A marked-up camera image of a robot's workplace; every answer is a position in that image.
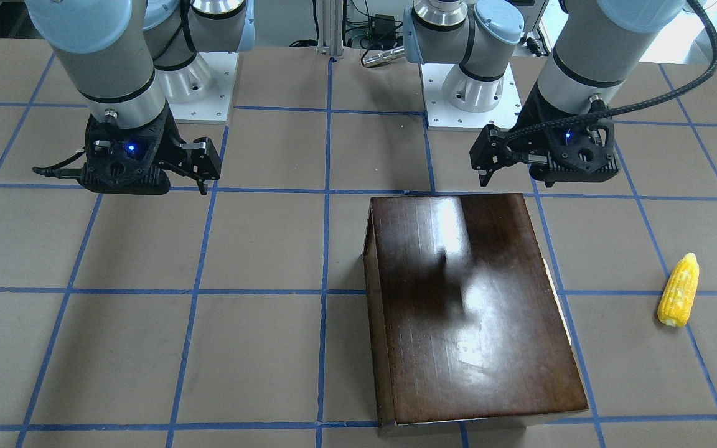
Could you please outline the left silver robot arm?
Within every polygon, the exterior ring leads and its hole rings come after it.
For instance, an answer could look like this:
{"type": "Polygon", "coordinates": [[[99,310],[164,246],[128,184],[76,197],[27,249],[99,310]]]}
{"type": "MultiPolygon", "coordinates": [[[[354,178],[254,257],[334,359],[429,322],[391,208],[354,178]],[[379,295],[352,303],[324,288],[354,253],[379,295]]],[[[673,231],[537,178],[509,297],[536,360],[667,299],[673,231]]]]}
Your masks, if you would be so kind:
{"type": "MultiPolygon", "coordinates": [[[[710,79],[717,69],[717,31],[697,1],[563,1],[567,21],[515,124],[485,125],[469,151],[480,186],[495,171],[529,165],[530,177],[556,182],[605,182],[620,167],[614,119],[677,98],[710,79]],[[668,93],[610,108],[660,31],[683,8],[705,27],[708,68],[668,93]]],[[[411,63],[450,63],[446,96],[461,110],[494,106],[469,101],[473,88],[500,89],[514,47],[524,31],[521,12],[507,1],[414,1],[404,12],[402,34],[411,63]]]]}

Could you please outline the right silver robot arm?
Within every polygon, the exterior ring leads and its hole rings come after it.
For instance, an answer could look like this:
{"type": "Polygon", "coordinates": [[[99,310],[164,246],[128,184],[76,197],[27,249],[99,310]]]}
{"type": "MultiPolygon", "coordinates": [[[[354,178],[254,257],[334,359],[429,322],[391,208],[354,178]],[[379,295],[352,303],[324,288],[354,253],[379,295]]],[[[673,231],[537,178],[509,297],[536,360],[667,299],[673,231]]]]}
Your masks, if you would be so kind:
{"type": "Polygon", "coordinates": [[[33,167],[106,195],[165,195],[169,173],[201,195],[221,176],[208,137],[185,142],[174,105],[221,100],[222,77],[205,54],[238,54],[255,42],[252,1],[28,1],[89,117],[83,147],[33,167]]]}

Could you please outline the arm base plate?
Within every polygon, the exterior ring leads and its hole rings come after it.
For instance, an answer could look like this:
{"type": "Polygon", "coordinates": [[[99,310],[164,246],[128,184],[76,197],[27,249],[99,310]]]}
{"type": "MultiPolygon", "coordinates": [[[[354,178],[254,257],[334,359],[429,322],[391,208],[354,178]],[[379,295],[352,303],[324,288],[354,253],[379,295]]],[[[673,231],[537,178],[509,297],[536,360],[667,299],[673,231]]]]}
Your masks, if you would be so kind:
{"type": "Polygon", "coordinates": [[[183,68],[156,69],[177,123],[228,124],[239,58],[239,53],[199,53],[183,68]]]}
{"type": "Polygon", "coordinates": [[[420,66],[422,95],[432,129],[480,131],[488,124],[512,128],[521,104],[510,65],[492,82],[469,78],[452,63],[420,66]]]}

